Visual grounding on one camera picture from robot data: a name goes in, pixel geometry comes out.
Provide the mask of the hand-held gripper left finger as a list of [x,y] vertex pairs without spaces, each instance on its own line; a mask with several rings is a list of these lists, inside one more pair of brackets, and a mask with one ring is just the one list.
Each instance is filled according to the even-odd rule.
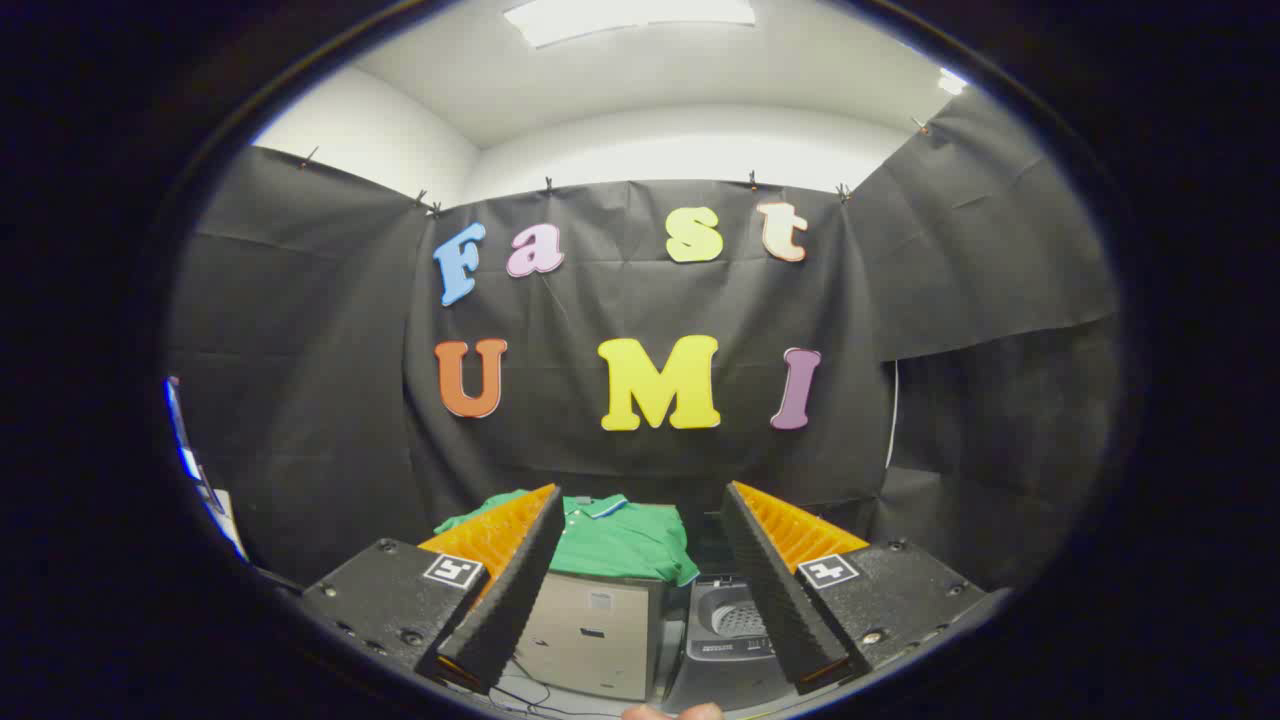
[[433,538],[381,538],[307,587],[302,611],[374,661],[488,693],[564,530],[561,488],[521,493]]

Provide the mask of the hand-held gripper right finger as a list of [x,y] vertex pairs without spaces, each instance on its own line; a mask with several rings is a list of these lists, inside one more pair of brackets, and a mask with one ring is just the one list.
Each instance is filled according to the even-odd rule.
[[884,674],[1001,610],[919,544],[873,543],[741,482],[719,510],[785,678],[797,692]]

